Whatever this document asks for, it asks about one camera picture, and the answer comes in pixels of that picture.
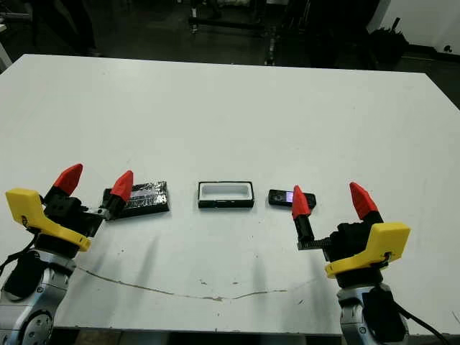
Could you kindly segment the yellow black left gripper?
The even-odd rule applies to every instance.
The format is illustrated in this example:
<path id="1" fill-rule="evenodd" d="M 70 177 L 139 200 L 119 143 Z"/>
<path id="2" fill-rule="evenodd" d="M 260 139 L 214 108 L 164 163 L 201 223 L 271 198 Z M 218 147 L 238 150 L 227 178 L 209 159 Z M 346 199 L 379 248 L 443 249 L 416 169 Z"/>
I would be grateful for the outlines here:
<path id="1" fill-rule="evenodd" d="M 52 184 L 44 198 L 35 190 L 14 188 L 6 192 L 13 219 L 39 235 L 59 239 L 86 252 L 102 221 L 119 216 L 130 199 L 134 173 L 127 170 L 114 183 L 103 208 L 88 208 L 72 197 L 78 186 L 83 165 L 65 169 Z"/>

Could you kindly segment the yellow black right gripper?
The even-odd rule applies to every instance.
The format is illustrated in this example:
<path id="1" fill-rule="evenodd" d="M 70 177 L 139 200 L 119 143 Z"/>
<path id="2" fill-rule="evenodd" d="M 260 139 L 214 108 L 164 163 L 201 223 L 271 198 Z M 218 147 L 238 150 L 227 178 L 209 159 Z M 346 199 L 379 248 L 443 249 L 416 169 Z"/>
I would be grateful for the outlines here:
<path id="1" fill-rule="evenodd" d="M 308 200 L 298 185 L 293 189 L 292 217 L 298 248 L 322 250 L 328 262 L 325 272 L 329 278 L 354 270 L 388 266 L 401 258 L 410 234 L 410 228 L 403 223 L 383 223 L 377 205 L 362 186 L 351 182 L 349 187 L 357 216 L 364 223 L 339 224 L 330 236 L 317 240 L 309 220 Z"/>

